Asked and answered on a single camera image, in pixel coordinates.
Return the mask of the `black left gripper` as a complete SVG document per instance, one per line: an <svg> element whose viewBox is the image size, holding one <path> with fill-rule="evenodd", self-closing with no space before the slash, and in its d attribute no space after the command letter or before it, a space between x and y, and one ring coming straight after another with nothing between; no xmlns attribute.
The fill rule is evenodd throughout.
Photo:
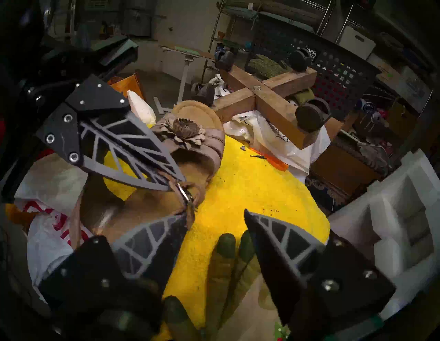
<svg viewBox="0 0 440 341"><path fill-rule="evenodd" d="M45 36L19 63L19 114L49 115L36 136L85 172L115 182L170 191L186 181L153 131L108 81L137 61L138 45L113 36L79 48Z"/></svg>

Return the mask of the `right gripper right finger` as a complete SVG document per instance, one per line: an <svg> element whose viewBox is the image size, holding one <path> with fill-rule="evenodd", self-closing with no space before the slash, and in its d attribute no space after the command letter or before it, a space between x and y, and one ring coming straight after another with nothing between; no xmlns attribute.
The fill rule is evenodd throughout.
<svg viewBox="0 0 440 341"><path fill-rule="evenodd" d="M372 320L395 285L332 230L322 243L304 229L249 210L244 220L287 340L348 340Z"/></svg>

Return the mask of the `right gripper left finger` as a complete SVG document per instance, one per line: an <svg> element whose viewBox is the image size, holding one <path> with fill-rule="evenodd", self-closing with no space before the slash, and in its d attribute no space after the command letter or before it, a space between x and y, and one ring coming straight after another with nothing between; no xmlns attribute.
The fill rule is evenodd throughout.
<svg viewBox="0 0 440 341"><path fill-rule="evenodd" d="M39 285L56 332L159 332L186 214L143 223L113 244L94 236Z"/></svg>

